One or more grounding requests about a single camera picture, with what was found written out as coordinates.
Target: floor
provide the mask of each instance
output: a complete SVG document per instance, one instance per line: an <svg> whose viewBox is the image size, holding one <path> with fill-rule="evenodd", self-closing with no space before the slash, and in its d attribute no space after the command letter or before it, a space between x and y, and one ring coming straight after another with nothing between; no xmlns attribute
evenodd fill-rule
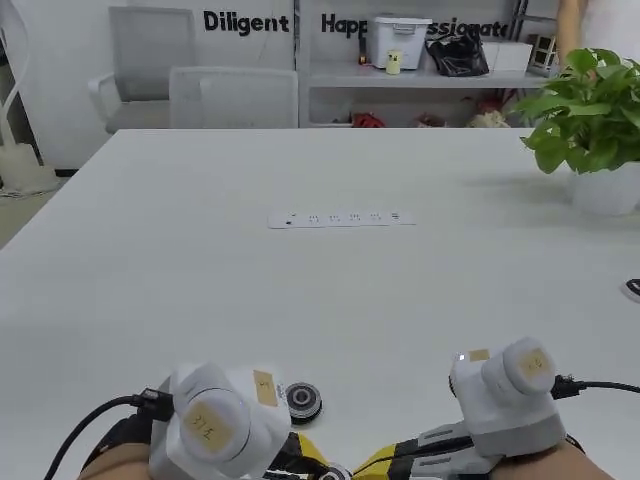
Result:
<svg viewBox="0 0 640 480"><path fill-rule="evenodd" d="M0 249L46 204L53 193L25 199L0 198Z"/></svg>

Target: potted plant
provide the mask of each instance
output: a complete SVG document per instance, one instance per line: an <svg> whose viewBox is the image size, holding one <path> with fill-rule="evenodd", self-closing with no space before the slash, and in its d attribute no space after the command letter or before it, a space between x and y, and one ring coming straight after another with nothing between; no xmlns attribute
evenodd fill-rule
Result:
<svg viewBox="0 0 640 480"><path fill-rule="evenodd" d="M575 50L568 67L539 95L516 105L539 121L524 144L538 167L566 162L576 173L574 206L603 215L630 213L640 203L640 64L609 50Z"/></svg>

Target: metal bearing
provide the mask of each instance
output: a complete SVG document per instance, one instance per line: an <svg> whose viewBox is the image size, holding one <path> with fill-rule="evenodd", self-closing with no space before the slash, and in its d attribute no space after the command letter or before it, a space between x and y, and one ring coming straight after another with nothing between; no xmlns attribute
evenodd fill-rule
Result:
<svg viewBox="0 0 640 480"><path fill-rule="evenodd" d="M332 463L329 465L329 471L320 477L320 480L351 480L353 475L342 465Z"/></svg>
<svg viewBox="0 0 640 480"><path fill-rule="evenodd" d="M287 402L291 423L306 425L322 411L322 398L316 387L308 383L294 383L287 388Z"/></svg>

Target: person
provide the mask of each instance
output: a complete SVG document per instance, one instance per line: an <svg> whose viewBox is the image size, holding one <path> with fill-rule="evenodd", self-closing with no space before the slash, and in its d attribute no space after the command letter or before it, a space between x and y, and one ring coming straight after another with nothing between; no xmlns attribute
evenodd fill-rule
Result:
<svg viewBox="0 0 640 480"><path fill-rule="evenodd" d="M557 46L561 65L577 48L603 48L640 60L637 0L560 0Z"/></svg>
<svg viewBox="0 0 640 480"><path fill-rule="evenodd" d="M118 422L85 464L79 480L152 480L148 473L151 421L134 415ZM491 480L613 480L567 442L536 455L502 462Z"/></svg>

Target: black plastic bag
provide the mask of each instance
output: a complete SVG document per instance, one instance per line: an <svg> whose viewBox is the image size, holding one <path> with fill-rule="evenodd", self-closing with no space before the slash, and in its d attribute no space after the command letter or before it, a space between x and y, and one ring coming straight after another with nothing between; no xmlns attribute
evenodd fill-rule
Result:
<svg viewBox="0 0 640 480"><path fill-rule="evenodd" d="M440 75L478 77L489 73L479 29L472 28L465 35L453 37L447 43L443 43L442 39L426 45Z"/></svg>

